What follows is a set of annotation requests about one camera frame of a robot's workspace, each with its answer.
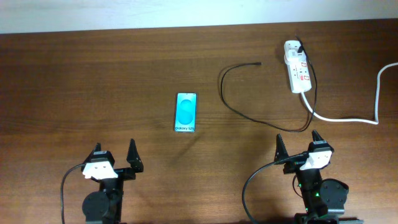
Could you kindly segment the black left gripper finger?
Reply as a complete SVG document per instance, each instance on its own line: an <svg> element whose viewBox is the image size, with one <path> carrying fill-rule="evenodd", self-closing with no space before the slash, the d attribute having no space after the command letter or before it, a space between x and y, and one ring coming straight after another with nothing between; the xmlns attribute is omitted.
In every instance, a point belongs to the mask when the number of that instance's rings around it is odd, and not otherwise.
<svg viewBox="0 0 398 224"><path fill-rule="evenodd" d="M130 164L130 166L134 172L143 172L144 171L144 165L142 163L141 158L139 157L137 147L136 147L136 142L134 139L130 140L126 160Z"/></svg>
<svg viewBox="0 0 398 224"><path fill-rule="evenodd" d="M101 151L101 144L99 142L96 143L95 148L90 152L88 157L84 160L84 163L87 164L91 161L92 157L94 156L95 152Z"/></svg>

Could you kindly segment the blue Galaxy S25 smartphone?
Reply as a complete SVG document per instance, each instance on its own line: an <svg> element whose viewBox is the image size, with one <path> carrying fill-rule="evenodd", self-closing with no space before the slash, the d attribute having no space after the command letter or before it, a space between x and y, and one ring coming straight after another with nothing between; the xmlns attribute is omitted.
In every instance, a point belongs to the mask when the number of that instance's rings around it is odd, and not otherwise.
<svg viewBox="0 0 398 224"><path fill-rule="evenodd" d="M178 133L194 133L196 125L197 94L177 93L174 130Z"/></svg>

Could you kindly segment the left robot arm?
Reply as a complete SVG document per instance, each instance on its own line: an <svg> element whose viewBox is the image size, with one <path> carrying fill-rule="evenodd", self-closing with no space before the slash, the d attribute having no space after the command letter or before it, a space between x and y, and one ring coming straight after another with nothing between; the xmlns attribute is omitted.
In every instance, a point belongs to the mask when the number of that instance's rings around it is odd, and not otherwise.
<svg viewBox="0 0 398 224"><path fill-rule="evenodd" d="M82 174L86 179L99 183L99 190L86 196L82 212L86 223L120 223L124 195L124 182L134 180L137 173L144 171L136 142L131 139L127 152L129 167L114 168L114 157L110 151L103 151L101 144L83 162Z"/></svg>

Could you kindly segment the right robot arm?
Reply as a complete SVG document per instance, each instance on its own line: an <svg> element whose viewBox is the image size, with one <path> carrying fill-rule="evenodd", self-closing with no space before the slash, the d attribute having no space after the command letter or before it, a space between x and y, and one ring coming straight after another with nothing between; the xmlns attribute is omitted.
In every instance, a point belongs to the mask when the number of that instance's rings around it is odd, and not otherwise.
<svg viewBox="0 0 398 224"><path fill-rule="evenodd" d="M297 213L294 223L364 223L358 218L341 218L345 213L349 187L336 179L323 179L320 171L330 164L334 149L316 130L313 141L300 154L288 155L282 136L276 136L274 161L284 166L284 174L298 180L305 213Z"/></svg>

